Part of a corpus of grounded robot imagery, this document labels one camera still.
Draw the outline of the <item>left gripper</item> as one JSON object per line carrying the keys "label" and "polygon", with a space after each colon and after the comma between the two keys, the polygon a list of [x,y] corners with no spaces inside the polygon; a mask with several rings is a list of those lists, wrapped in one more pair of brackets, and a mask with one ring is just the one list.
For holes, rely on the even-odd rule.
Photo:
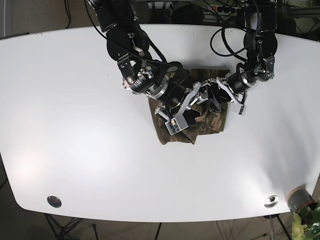
{"label": "left gripper", "polygon": [[245,69],[245,65],[239,63],[236,73],[220,78],[208,79],[208,99],[213,103],[228,103],[228,111],[244,116],[247,111],[245,105],[248,89],[257,81],[266,82],[274,78],[275,57],[263,58],[252,69]]}

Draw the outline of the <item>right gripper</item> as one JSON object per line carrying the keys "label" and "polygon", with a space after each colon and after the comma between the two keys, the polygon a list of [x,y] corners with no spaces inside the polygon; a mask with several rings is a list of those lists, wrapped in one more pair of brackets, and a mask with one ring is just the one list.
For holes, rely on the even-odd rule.
{"label": "right gripper", "polygon": [[163,119],[170,135],[175,135],[190,126],[184,113],[200,117],[204,113],[203,105],[209,100],[208,90],[200,82],[196,81],[192,87],[182,86],[187,78],[187,72],[177,65],[165,68],[146,65],[125,78],[125,89],[157,101],[160,105],[154,115]]}

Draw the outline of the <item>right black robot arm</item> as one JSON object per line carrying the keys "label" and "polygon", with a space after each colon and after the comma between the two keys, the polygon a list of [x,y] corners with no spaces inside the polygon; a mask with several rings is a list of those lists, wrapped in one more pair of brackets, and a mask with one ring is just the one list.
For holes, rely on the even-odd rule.
{"label": "right black robot arm", "polygon": [[99,22],[96,31],[106,40],[109,56],[122,74],[122,85],[135,95],[158,102],[154,114],[164,121],[170,135],[196,125],[192,105],[201,83],[184,85],[188,73],[178,61],[167,62],[161,51],[140,27],[130,0],[86,0]]}

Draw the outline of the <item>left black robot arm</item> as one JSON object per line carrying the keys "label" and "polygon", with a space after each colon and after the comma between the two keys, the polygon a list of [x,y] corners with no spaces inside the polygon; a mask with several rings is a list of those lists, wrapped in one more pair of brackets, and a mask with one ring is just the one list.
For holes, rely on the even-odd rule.
{"label": "left black robot arm", "polygon": [[240,105],[238,114],[245,108],[247,90],[256,82],[267,82],[274,77],[275,53],[278,47],[276,38],[277,19],[276,1],[245,0],[242,7],[244,39],[243,48],[233,51],[226,39],[229,18],[218,30],[227,54],[213,52],[220,57],[235,57],[240,62],[230,76],[216,79],[209,88],[209,109],[214,113],[222,111],[222,103],[234,102]]}

